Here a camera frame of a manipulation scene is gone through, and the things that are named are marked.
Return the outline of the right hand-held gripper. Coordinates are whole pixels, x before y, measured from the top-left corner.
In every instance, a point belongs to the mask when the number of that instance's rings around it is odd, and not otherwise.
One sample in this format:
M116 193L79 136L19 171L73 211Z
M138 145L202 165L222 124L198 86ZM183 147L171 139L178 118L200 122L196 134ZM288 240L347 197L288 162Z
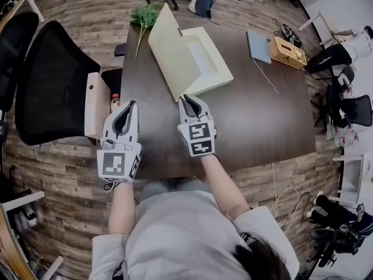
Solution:
M214 154L217 131L209 106L196 96L184 94L184 98L178 98L178 109L181 122L178 130L189 155Z

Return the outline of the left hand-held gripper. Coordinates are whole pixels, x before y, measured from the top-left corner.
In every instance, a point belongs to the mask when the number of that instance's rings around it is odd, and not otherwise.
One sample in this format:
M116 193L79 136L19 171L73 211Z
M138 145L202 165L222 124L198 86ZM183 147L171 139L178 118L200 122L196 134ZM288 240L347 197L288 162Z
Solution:
M107 182L133 182L141 161L138 134L139 107L130 100L105 120L101 149L97 151L99 178Z

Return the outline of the person's right forearm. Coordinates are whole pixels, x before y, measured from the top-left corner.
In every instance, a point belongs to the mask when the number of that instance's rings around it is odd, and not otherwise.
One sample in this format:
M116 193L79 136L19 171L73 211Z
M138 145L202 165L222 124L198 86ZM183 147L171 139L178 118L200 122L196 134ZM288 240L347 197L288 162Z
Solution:
M250 207L245 197L222 167L218 158L209 154L202 156L200 160L219 210L233 219L248 212Z

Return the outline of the person's left forearm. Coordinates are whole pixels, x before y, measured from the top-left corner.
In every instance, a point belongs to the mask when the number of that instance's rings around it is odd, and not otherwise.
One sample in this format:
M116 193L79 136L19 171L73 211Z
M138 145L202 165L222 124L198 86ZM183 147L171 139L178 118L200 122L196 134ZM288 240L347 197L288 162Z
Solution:
M109 234L129 236L135 225L135 212L132 183L120 183L113 194L108 220Z

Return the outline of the light wooden box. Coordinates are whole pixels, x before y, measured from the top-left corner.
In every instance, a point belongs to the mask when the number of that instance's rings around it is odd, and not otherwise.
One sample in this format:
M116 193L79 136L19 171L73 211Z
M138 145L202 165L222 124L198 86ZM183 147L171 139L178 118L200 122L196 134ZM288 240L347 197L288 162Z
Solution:
M85 97L85 136L100 139L105 119L111 113L111 91L98 72L87 76Z

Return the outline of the thin white stick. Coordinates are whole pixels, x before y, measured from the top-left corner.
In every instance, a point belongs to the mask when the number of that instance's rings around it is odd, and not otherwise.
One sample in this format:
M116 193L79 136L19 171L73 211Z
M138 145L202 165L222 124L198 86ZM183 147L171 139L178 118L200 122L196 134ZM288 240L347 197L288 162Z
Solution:
M273 90L279 95L280 93L278 92L278 90L275 88L275 86L273 85L273 83L269 80L269 78L266 76L266 74L264 73L264 71L262 70L262 68L258 65L258 63L256 62L256 60L252 57L252 60L253 62L255 63L256 67L259 69L259 71L261 72L261 74L264 76L264 78L267 80L267 82L271 85L271 87L273 88Z

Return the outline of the black mesh office chair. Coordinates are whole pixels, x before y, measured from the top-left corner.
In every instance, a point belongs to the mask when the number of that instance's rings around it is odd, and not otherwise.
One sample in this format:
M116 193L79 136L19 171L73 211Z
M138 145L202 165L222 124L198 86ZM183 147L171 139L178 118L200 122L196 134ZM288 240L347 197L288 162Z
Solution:
M87 76L98 72L111 91L120 93L122 69L100 71L62 25L41 28L21 68L15 100L15 126L27 145L85 136ZM93 145L98 139L86 137Z
M13 103L20 68L38 27L32 11L14 15L0 31L0 110L8 112Z

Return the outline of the grey-blue notebook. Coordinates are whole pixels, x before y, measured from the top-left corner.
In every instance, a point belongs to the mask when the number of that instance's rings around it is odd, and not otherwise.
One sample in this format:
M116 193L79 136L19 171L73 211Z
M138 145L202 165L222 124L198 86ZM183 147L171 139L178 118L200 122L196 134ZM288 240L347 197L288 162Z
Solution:
M272 60L269 54L268 38L262 34L249 30L246 34L251 57L267 64L271 64Z

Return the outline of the woven yellow tissue box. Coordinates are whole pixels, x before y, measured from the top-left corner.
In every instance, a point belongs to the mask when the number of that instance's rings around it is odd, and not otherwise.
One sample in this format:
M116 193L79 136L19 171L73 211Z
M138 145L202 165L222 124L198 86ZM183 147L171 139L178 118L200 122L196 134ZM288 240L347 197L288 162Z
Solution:
M295 69L301 69L307 64L302 49L292 45L280 37L275 37L268 43L271 59L286 64Z

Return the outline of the green leaf sprig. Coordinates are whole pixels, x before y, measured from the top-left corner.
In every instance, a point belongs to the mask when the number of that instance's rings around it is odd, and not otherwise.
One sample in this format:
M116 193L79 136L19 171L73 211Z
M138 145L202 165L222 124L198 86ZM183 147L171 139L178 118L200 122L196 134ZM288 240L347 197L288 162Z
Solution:
M140 8L132 10L131 23L140 26L139 39L135 54L136 57L138 56L140 44L145 31L154 26L157 18L158 13L156 12L155 8L147 2Z

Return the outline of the person's grey t-shirt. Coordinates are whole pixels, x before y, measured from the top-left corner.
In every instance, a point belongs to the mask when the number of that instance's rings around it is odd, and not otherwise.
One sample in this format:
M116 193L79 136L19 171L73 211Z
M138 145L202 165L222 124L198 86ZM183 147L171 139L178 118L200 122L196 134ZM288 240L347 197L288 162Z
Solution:
M137 215L129 236L93 239L89 280L112 280L117 268L124 280L251 280L233 256L247 246L244 234L267 242L291 278L298 273L294 249L266 206L231 219L210 193L179 191L146 199Z

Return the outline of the black chair with draped jacket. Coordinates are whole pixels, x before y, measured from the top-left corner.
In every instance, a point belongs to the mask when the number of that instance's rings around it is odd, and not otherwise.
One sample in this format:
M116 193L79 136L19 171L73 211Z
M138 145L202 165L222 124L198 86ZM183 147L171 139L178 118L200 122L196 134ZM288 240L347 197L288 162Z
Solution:
M323 124L327 129L327 119L330 118L334 127L346 128L357 124L363 127L373 126L373 105L369 95L360 97L344 97L350 88L355 73L351 66L345 66L338 76L323 78L327 83L324 94L316 93L317 102L311 103L318 109L318 118L314 125Z

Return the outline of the white table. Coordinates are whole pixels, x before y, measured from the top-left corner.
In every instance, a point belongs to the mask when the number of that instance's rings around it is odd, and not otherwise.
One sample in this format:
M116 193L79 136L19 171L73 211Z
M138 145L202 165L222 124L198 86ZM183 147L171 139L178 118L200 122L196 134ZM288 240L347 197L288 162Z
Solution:
M32 11L38 15L38 19L41 23L45 22L45 18L40 12L38 6L36 5L34 0L18 0L14 5L11 7L10 11L0 20L0 26L6 25L6 23L15 15L18 9L22 6L24 2L27 2L31 7Z
M330 200L357 206L363 202L363 189L371 172L371 154L333 157L333 162L343 166L339 189Z

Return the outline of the light wooden desk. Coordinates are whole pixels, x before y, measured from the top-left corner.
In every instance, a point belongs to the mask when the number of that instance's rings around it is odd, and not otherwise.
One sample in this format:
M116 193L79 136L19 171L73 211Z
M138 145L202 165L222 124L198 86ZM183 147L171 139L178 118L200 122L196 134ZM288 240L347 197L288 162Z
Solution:
M20 280L37 280L21 251L0 204L0 254Z

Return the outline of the white table frame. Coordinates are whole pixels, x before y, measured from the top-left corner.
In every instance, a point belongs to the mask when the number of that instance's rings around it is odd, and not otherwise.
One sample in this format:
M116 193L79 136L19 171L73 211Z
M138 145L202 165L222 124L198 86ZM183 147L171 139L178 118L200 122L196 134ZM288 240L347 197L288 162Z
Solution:
M40 200L42 198L45 197L45 192L43 191L38 191L38 192L35 192L35 193L32 193L32 194L29 194L29 195L26 195L24 197L20 197L20 198L17 198L17 199L14 199L14 200L11 200L11 201L8 201L8 202L5 202L5 203L0 203L0 207L5 211L5 212L8 212L8 211L11 211L13 209L16 209L16 208L19 208L19 207L22 207L26 204L29 204L31 202L34 202L34 201L37 201L37 200Z

